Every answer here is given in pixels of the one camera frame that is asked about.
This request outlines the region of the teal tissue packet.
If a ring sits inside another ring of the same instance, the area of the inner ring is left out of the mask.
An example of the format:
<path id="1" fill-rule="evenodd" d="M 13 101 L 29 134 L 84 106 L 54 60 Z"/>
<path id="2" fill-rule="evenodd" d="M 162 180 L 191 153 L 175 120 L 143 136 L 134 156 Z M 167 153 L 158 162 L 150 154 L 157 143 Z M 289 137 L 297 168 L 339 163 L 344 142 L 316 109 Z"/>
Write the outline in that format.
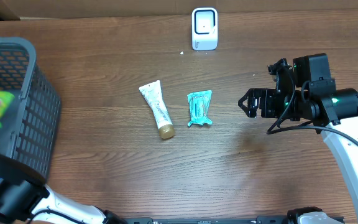
<path id="1" fill-rule="evenodd" d="M 208 118 L 211 97 L 211 90 L 193 92 L 187 95 L 190 110 L 188 127 L 192 124 L 198 124 L 200 126 L 203 126 L 204 124 L 212 125 L 213 122 Z"/>

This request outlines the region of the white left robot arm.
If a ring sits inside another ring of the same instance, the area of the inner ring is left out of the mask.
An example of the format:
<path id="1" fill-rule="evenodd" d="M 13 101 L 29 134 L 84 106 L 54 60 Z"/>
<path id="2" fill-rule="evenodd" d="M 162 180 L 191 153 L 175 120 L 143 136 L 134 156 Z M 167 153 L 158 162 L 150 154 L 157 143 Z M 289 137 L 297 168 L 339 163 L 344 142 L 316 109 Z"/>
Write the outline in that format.
<path id="1" fill-rule="evenodd" d="M 53 191 L 30 166 L 0 154 L 0 222 L 126 223 L 109 210 L 83 205 Z"/>

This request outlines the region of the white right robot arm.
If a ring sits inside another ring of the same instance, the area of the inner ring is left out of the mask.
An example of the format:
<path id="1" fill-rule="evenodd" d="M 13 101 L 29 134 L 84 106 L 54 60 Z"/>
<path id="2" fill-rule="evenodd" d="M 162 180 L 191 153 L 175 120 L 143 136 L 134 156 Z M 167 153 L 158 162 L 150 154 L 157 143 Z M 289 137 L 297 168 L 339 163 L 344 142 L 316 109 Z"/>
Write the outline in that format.
<path id="1" fill-rule="evenodd" d="M 312 129 L 333 154 L 350 193 L 358 220 L 358 92 L 337 90 L 329 72 L 270 71 L 276 87 L 251 88 L 238 105 L 250 118 L 261 110 L 275 122 L 267 134 Z"/>

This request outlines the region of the white barcode scanner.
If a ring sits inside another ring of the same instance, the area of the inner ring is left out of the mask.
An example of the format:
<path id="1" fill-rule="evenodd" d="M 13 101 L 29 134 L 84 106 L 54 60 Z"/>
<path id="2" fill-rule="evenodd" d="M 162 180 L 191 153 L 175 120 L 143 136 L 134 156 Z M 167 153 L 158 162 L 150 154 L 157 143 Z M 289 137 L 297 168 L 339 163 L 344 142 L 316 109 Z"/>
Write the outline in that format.
<path id="1" fill-rule="evenodd" d="M 193 50 L 215 50 L 218 46 L 218 12 L 213 7 L 198 7 L 191 14 Z"/>

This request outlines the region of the grey plastic basket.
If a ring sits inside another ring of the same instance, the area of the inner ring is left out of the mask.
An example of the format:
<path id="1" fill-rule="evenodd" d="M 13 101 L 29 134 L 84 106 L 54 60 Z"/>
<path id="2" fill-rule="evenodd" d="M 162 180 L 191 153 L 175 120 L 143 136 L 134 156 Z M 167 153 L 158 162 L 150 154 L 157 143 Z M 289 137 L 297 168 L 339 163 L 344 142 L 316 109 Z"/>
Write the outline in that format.
<path id="1" fill-rule="evenodd" d="M 0 154 L 48 178 L 62 104 L 28 40 L 0 37 L 0 90 L 14 96 L 1 118 Z"/>

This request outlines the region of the white tube gold cap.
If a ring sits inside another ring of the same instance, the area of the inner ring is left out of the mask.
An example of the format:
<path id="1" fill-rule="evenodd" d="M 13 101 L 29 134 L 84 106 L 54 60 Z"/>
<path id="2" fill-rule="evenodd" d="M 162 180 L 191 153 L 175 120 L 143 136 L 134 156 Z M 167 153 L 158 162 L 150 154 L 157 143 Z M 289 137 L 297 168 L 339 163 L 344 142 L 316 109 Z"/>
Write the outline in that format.
<path id="1" fill-rule="evenodd" d="M 154 114 L 160 137 L 162 139 L 174 137 L 175 129 L 163 100 L 160 80 L 139 87 L 139 91 Z"/>

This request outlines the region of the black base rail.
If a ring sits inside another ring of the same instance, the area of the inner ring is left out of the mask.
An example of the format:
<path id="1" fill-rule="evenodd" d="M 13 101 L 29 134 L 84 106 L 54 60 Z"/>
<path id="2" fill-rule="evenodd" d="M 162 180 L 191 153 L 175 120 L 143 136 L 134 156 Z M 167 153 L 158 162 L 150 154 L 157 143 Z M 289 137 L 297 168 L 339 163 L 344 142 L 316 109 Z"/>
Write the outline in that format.
<path id="1" fill-rule="evenodd" d="M 150 217 L 124 218 L 127 224 L 288 224 L 284 215 L 258 216 L 256 218 L 179 218 L 153 219 Z"/>

